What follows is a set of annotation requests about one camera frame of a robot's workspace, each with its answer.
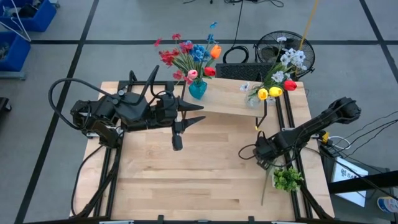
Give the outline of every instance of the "green plant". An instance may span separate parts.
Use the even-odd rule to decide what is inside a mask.
[[[304,180],[301,173],[293,167],[288,170],[276,169],[274,171],[275,188],[286,190],[287,192],[296,191],[300,188],[299,183]]]

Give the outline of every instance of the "small vase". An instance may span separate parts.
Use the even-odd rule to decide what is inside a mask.
[[[189,92],[191,95],[195,98],[200,100],[203,95],[206,92],[207,89],[207,83],[204,82],[203,80],[200,81],[194,81],[190,86],[189,86]]]
[[[246,92],[246,97],[244,98],[244,102],[245,102],[246,106],[253,108],[253,109],[257,109],[261,104],[261,100],[257,96],[256,92],[257,92],[257,88],[254,86],[251,90],[248,90]]]

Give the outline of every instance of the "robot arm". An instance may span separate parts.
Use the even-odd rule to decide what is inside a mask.
[[[263,169],[279,156],[290,150],[301,149],[310,140],[311,135],[333,123],[349,124],[359,118],[361,109],[351,98],[343,97],[334,101],[328,109],[316,118],[296,127],[293,130],[280,131],[270,138],[258,137],[253,153],[257,164]]]
[[[89,133],[99,135],[99,143],[106,147],[118,147],[121,144],[119,133],[113,127],[121,121],[121,129],[126,132],[142,131],[157,128],[172,128],[172,144],[175,151],[182,149],[180,134],[189,126],[204,119],[204,116],[177,121],[179,111],[196,111],[202,106],[187,103],[173,94],[174,84],[168,82],[160,94],[153,92],[153,82],[159,66],[150,75],[142,93],[125,93],[104,95],[98,101],[77,101],[70,113],[73,124],[87,136]],[[147,102],[144,95],[150,87],[153,99]]]

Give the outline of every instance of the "electric fan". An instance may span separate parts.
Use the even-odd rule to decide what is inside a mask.
[[[286,41],[282,43],[282,49],[278,54],[278,45],[276,39],[279,37],[286,37]],[[285,54],[289,49],[298,50],[300,48],[300,42],[302,36],[294,32],[279,30],[271,32],[264,37],[262,37],[257,44],[254,45],[256,62],[257,58],[261,63],[274,64],[275,62],[280,62],[280,57]],[[307,70],[299,70],[297,74],[292,78],[297,81],[299,78],[303,77],[308,72],[313,72],[313,64],[315,62],[315,53],[309,41],[306,39],[303,42],[301,50],[305,54],[305,59],[303,65],[307,67]]]

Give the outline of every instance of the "gray floor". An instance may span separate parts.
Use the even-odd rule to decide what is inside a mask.
[[[275,30],[291,30],[302,34],[314,0],[283,0],[285,7],[269,2],[245,2],[239,29],[239,40],[257,40]],[[208,26],[218,21],[215,39],[234,38],[239,4],[227,5],[215,0],[99,0],[87,40],[155,40],[170,39],[179,32],[184,39],[204,39]],[[371,14],[384,40],[398,40],[396,0],[367,0]],[[60,0],[61,8],[45,33],[31,33],[34,40],[79,40],[90,13],[93,0]],[[308,33],[308,40],[377,40],[357,0],[321,0]],[[47,101],[51,83],[67,76],[75,44],[33,44],[23,71],[25,81],[0,81],[0,96],[9,97],[13,111],[0,125],[0,219],[13,223],[27,184],[32,175],[53,111]],[[224,49],[230,45],[223,44]],[[249,61],[254,61],[252,45]],[[310,90],[308,101],[312,115],[317,115],[332,101],[342,96],[357,100],[362,116],[350,125],[335,124],[328,128],[332,135],[347,136],[368,122],[398,110],[398,84],[380,45],[314,45],[317,60],[315,72],[302,81]],[[398,45],[388,45],[398,59]],[[99,86],[103,81],[126,79],[134,70],[139,80],[146,80],[159,56],[152,44],[147,45],[84,45],[77,63],[75,78]],[[228,57],[240,62],[239,52]],[[161,65],[158,80],[171,80],[172,68]],[[57,100],[60,88],[56,89]],[[76,100],[93,100],[98,94],[73,84],[63,112]],[[385,121],[396,119],[397,115]],[[393,125],[353,156],[367,164],[398,169],[398,152],[394,138],[398,126]],[[358,147],[371,136],[353,146]],[[49,153],[30,203],[25,222],[66,218],[78,166],[83,157],[86,139],[63,122],[58,122]],[[382,223],[369,217],[352,216],[335,207],[336,216],[357,222]]]

